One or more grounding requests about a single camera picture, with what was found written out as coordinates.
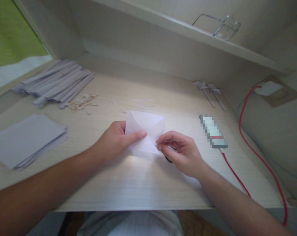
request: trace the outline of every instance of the plug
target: plug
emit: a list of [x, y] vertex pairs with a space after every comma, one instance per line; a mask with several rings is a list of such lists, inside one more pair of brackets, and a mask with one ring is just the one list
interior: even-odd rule
[[283, 88], [282, 85], [277, 84], [273, 81], [267, 81], [262, 82], [258, 84], [257, 86], [262, 86], [261, 88], [256, 88], [254, 91], [257, 94], [263, 95], [263, 96], [270, 96], [271, 94], [275, 93], [276, 91]]

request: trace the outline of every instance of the red wire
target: red wire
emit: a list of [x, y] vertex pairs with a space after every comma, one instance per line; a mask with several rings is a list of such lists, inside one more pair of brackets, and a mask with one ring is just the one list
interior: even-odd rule
[[243, 184], [243, 182], [241, 182], [241, 180], [239, 179], [238, 175], [235, 173], [235, 171], [232, 169], [232, 167], [230, 166], [229, 162], [227, 161], [227, 158], [225, 156], [225, 153], [222, 152], [222, 155], [227, 163], [227, 165], [229, 166], [230, 170], [233, 172], [233, 174], [235, 175], [235, 177], [237, 178], [237, 180], [239, 181], [239, 183], [241, 184], [241, 186], [245, 189], [245, 191], [247, 192], [248, 196], [251, 198], [251, 195], [249, 193], [249, 191], [247, 190], [247, 188], [245, 187], [245, 185]]
[[241, 111], [241, 114], [240, 114], [240, 118], [239, 118], [239, 132], [240, 132], [240, 135], [242, 136], [242, 138], [244, 139], [244, 141], [246, 142], [246, 144], [249, 146], [249, 148], [254, 152], [254, 154], [257, 155], [257, 157], [260, 158], [260, 160], [263, 162], [263, 164], [265, 164], [265, 166], [269, 169], [269, 171], [271, 172], [271, 174], [273, 175], [274, 179], [275, 179], [275, 182], [277, 184], [277, 188], [279, 189], [279, 192], [280, 192], [280, 195], [282, 197], [282, 200], [283, 200], [283, 205], [284, 205], [284, 209], [285, 209], [285, 218], [284, 218], [284, 222], [283, 222], [283, 225], [286, 226], [287, 225], [287, 222], [288, 222], [288, 208], [287, 208], [287, 204], [286, 204], [286, 201], [285, 201], [285, 197], [284, 197], [284, 194], [282, 192], [282, 189], [281, 189], [281, 186], [280, 186], [280, 183], [277, 179], [277, 177], [275, 176], [274, 172], [271, 170], [271, 168], [268, 166], [268, 164], [262, 159], [262, 157], [260, 157], [260, 155], [258, 153], [256, 153], [256, 151], [250, 146], [250, 144], [247, 142], [247, 140], [245, 139], [245, 137], [243, 136], [242, 132], [241, 132], [241, 120], [242, 120], [242, 117], [243, 117], [243, 113], [244, 113], [244, 109], [246, 107], [246, 104], [247, 104], [247, 100], [248, 100], [248, 97], [249, 95], [253, 92], [253, 90], [255, 90], [256, 88], [261, 88], [261, 86], [256, 86], [254, 87], [247, 95], [245, 101], [244, 101], [244, 106], [243, 106], [243, 109]]

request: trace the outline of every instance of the left hand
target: left hand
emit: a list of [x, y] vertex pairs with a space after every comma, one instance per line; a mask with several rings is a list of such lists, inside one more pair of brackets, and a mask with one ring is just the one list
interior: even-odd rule
[[130, 145], [145, 138], [145, 131], [125, 135], [125, 121], [115, 121], [102, 134], [98, 141], [86, 151], [101, 163], [120, 156]]

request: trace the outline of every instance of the wooden desk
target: wooden desk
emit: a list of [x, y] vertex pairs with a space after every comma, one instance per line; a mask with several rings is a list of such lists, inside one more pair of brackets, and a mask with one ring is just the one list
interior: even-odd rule
[[[220, 151], [210, 146], [200, 124], [200, 114], [211, 114], [229, 144], [226, 155], [254, 200], [264, 207], [280, 207], [277, 188], [266, 169], [245, 146], [234, 113], [212, 108], [191, 81], [146, 70], [119, 61], [86, 53], [78, 63], [95, 71], [95, 79], [82, 91], [99, 95], [98, 107], [71, 112], [56, 104], [37, 108], [28, 96], [0, 115], [0, 130], [31, 114], [44, 113], [68, 127], [69, 139], [38, 158], [22, 172], [8, 170], [0, 162], [0, 189], [25, 179], [91, 146], [108, 126], [125, 120], [113, 103], [124, 110], [137, 109], [133, 99], [154, 99], [151, 113], [166, 118], [165, 132], [175, 130], [194, 138], [204, 160], [228, 181], [241, 189]], [[200, 184], [179, 172], [164, 156], [127, 151], [121, 158], [103, 166], [96, 175], [70, 196], [57, 211], [205, 209], [212, 207]]]

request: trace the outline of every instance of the eyeglasses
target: eyeglasses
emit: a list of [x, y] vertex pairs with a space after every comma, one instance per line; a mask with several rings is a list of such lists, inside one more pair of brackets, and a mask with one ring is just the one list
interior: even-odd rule
[[235, 21], [235, 19], [231, 15], [228, 15], [225, 19], [218, 19], [216, 17], [203, 14], [203, 13], [197, 17], [197, 19], [193, 22], [192, 25], [194, 25], [201, 16], [205, 16], [221, 22], [221, 26], [213, 34], [213, 37], [216, 36], [226, 41], [229, 41], [238, 32], [241, 26], [241, 23], [238, 21]]

